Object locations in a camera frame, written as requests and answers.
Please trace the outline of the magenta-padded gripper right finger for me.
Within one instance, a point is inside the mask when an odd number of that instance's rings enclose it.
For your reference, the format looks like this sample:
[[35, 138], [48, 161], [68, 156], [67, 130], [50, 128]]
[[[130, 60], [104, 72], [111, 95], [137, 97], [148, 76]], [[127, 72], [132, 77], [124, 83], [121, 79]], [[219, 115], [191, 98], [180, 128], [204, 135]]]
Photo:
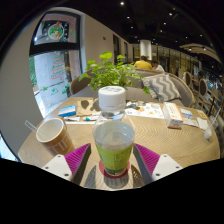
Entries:
[[152, 183], [182, 169], [182, 166], [168, 154], [159, 155], [137, 143], [133, 146], [133, 153], [145, 184]]

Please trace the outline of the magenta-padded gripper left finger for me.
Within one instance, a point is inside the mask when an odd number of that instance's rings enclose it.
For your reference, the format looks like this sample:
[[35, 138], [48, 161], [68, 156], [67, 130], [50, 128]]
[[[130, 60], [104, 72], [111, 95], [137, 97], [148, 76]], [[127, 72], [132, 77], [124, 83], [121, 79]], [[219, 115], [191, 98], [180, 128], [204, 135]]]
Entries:
[[79, 185], [90, 154], [91, 144], [87, 143], [67, 155], [56, 155], [42, 169]]

